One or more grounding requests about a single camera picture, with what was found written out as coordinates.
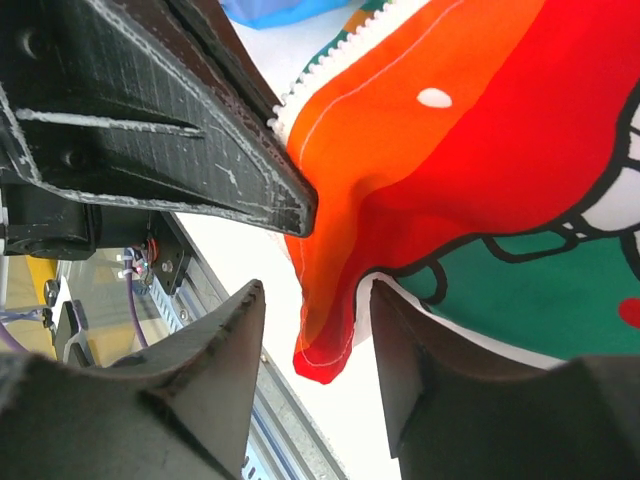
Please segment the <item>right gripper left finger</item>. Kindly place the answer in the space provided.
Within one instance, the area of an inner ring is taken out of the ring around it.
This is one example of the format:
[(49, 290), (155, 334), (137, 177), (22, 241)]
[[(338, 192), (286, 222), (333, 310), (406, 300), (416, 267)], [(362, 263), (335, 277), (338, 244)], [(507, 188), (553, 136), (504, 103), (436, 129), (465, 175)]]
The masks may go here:
[(237, 479), (265, 320), (252, 280), (107, 368), (1, 357), (5, 479)]

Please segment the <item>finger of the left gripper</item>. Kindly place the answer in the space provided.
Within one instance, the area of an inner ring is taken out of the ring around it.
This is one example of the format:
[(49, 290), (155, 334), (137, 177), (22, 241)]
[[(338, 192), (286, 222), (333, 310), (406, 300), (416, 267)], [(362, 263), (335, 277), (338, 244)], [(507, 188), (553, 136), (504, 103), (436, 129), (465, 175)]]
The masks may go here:
[(168, 0), (176, 20), (213, 58), (225, 80), (261, 119), (281, 102), (265, 81), (237, 35), (219, 1)]

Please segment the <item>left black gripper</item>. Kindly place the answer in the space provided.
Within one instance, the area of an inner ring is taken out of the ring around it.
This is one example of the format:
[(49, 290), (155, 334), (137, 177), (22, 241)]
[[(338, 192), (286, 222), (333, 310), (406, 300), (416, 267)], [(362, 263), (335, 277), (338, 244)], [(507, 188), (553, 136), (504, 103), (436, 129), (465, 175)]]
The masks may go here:
[(267, 122), (166, 1), (5, 1), (1, 253), (140, 247), (149, 210), (305, 237), (317, 196)]

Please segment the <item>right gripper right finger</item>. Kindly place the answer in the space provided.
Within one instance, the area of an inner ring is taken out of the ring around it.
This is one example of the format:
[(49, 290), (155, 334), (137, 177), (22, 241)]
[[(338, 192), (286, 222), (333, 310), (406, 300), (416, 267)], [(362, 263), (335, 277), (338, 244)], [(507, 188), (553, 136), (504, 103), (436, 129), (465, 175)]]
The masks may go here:
[(639, 360), (537, 369), (372, 289), (387, 438), (405, 479), (635, 479)]

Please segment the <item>white red rainbow kids jacket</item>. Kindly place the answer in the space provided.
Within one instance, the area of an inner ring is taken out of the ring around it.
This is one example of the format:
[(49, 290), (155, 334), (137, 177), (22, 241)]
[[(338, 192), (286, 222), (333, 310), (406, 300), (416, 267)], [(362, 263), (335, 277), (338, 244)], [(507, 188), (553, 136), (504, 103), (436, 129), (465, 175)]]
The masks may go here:
[(376, 280), (532, 366), (638, 353), (637, 2), (369, 1), (267, 124), (318, 198), (299, 375), (343, 371)]

